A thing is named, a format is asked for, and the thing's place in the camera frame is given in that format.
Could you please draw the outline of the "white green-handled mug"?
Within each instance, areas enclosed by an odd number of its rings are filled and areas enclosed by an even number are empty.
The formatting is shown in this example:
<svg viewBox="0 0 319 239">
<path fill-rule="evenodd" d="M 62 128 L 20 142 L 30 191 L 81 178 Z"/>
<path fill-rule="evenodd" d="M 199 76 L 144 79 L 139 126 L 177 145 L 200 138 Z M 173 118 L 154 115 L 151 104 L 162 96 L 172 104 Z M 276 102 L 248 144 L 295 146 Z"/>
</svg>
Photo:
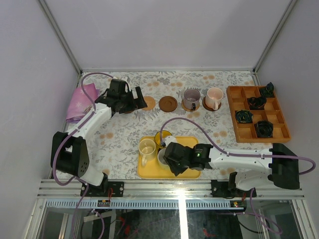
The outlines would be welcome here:
<svg viewBox="0 0 319 239">
<path fill-rule="evenodd" d="M 160 165 L 160 167 L 164 170 L 169 170 L 170 167 L 169 165 L 166 163 L 165 159 L 164 159 L 164 155 L 165 155 L 165 150 L 166 148 L 162 148 L 158 151 L 158 163 Z"/>
</svg>

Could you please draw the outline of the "dark wooden coaster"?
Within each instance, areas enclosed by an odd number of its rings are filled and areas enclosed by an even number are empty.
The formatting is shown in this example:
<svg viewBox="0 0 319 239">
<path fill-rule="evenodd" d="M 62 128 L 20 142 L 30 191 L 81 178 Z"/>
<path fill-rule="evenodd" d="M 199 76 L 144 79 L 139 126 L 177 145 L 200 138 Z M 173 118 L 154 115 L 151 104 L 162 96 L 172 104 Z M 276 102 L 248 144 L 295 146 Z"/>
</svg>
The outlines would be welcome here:
<svg viewBox="0 0 319 239">
<path fill-rule="evenodd" d="M 159 108 L 166 113 L 173 112 L 177 108 L 177 100 L 172 96 L 164 96 L 159 101 Z"/>
<path fill-rule="evenodd" d="M 203 100 L 202 100 L 202 105 L 203 105 L 203 107 L 204 107 L 206 110 L 211 111 L 211 112 L 214 112 L 214 111 L 217 111 L 217 110 L 219 110 L 219 109 L 221 108 L 222 103 L 220 103 L 220 104 L 218 105 L 218 108 L 217 108 L 216 110 L 214 110 L 213 108 L 210 108 L 210 107 L 206 104 L 205 97 L 204 97 Z"/>
</svg>

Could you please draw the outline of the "cream mug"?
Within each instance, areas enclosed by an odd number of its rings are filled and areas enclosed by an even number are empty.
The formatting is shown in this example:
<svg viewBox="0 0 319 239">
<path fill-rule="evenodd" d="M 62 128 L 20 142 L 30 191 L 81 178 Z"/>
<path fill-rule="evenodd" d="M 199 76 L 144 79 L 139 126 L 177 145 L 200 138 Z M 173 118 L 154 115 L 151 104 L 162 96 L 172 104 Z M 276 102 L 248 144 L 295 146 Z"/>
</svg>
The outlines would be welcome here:
<svg viewBox="0 0 319 239">
<path fill-rule="evenodd" d="M 152 139 L 143 139 L 139 143 L 139 154 L 141 156 L 141 166 L 145 167 L 146 164 L 156 158 L 156 144 Z"/>
</svg>

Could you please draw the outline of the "purple mug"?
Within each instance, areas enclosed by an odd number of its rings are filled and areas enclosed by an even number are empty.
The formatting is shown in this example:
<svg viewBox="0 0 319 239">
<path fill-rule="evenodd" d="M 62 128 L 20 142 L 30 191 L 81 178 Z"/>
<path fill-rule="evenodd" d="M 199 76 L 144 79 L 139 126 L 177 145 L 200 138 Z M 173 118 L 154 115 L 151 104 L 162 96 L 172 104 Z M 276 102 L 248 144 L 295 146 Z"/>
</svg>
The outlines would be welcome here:
<svg viewBox="0 0 319 239">
<path fill-rule="evenodd" d="M 192 109 L 200 100 L 200 92 L 197 89 L 187 89 L 184 92 L 183 103 L 188 109 Z"/>
</svg>

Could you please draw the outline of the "pink mug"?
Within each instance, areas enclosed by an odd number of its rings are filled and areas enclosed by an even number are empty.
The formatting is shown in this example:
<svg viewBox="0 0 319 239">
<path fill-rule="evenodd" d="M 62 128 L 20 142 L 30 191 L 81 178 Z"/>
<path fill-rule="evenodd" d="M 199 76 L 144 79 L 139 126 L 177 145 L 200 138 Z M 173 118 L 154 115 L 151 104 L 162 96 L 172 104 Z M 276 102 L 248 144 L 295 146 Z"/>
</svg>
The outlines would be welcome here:
<svg viewBox="0 0 319 239">
<path fill-rule="evenodd" d="M 221 103 L 224 94 L 220 88 L 210 88 L 205 96 L 206 104 L 216 110 Z"/>
</svg>

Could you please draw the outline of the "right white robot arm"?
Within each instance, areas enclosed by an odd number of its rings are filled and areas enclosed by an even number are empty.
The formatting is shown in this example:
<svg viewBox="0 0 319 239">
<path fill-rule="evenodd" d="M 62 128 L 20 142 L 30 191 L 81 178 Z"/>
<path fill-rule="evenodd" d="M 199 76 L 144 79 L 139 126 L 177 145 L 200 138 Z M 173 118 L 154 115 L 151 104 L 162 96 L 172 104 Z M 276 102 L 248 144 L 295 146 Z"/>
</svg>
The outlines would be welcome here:
<svg viewBox="0 0 319 239">
<path fill-rule="evenodd" d="M 171 172 L 178 176 L 186 169 L 201 171 L 234 167 L 242 172 L 229 175 L 228 193 L 239 196 L 253 188 L 274 185 L 278 188 L 297 190 L 300 187 L 298 161 L 290 155 L 267 155 L 265 150 L 255 151 L 255 155 L 246 150 L 235 153 L 220 151 L 211 144 L 197 144 L 194 147 L 171 142 L 164 153 L 164 160 Z"/>
</svg>

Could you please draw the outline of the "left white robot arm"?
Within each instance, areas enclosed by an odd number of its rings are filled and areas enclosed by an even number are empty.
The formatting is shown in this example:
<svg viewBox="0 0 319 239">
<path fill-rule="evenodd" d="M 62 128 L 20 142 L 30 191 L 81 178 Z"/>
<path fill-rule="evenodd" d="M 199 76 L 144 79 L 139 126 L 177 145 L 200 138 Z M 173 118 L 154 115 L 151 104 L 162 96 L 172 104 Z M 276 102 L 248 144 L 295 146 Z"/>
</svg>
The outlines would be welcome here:
<svg viewBox="0 0 319 239">
<path fill-rule="evenodd" d="M 53 136 L 51 167 L 55 181 L 61 186 L 66 185 L 57 178 L 56 171 L 61 171 L 85 184 L 92 185 L 92 191 L 97 196 L 105 196 L 109 191 L 107 175 L 91 164 L 86 140 L 114 114 L 123 114 L 146 107 L 140 87 L 131 90 L 127 81 L 113 78 L 109 88 L 93 101 L 89 112 L 70 132 L 58 131 Z"/>
</svg>

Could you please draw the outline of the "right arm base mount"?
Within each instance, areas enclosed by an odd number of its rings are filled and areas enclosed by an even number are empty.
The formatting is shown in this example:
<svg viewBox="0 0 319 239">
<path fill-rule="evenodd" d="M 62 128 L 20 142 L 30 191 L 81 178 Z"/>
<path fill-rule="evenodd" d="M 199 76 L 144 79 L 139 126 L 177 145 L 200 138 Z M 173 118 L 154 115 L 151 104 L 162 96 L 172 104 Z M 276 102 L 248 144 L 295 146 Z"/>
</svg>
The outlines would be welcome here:
<svg viewBox="0 0 319 239">
<path fill-rule="evenodd" d="M 236 186 L 238 183 L 235 182 L 236 179 L 246 179 L 248 176 L 247 172 L 233 172 L 230 174 L 228 181 L 211 180 L 211 195 L 213 198 L 224 198 L 224 199 L 234 199 L 249 197 L 252 189 L 242 190 L 238 189 Z"/>
</svg>

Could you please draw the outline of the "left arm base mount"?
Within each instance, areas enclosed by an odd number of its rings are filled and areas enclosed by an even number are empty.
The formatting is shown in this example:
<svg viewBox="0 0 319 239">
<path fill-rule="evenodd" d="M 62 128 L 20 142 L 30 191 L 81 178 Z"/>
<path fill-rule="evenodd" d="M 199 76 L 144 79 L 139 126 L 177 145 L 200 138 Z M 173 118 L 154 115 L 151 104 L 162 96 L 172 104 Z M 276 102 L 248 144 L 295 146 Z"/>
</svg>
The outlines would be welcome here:
<svg viewBox="0 0 319 239">
<path fill-rule="evenodd" d="M 118 198 L 123 197 L 124 182 L 122 181 L 109 181 L 108 175 L 103 173 L 103 180 L 100 186 L 89 184 L 89 189 L 85 194 L 86 197 L 110 197 Z"/>
</svg>

